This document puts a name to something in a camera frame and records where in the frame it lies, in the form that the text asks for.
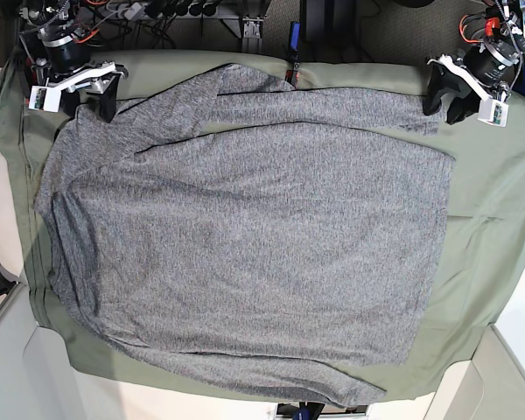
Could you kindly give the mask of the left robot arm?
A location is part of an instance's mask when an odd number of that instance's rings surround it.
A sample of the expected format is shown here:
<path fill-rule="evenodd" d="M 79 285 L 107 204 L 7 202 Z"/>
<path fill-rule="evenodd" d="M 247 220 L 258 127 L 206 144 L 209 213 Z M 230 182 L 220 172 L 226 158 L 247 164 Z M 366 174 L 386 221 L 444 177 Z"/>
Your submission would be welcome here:
<path fill-rule="evenodd" d="M 483 12 L 464 15 L 458 31 L 470 49 L 428 61 L 423 113 L 437 113 L 444 96 L 451 95 L 447 123 L 476 115 L 504 128 L 511 93 L 525 93 L 525 1 L 488 1 Z"/>

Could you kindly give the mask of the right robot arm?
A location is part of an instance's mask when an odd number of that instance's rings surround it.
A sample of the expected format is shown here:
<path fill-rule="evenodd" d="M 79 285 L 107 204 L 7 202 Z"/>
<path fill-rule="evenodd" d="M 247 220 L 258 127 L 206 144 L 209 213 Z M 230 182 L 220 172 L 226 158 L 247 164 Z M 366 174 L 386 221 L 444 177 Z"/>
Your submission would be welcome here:
<path fill-rule="evenodd" d="M 88 41 L 98 32 L 80 19 L 78 1 L 23 1 L 21 17 L 27 23 L 18 38 L 29 60 L 31 73 L 28 108 L 70 117 L 89 97 L 106 123 L 116 115 L 116 94 L 123 65 L 93 62 Z"/>

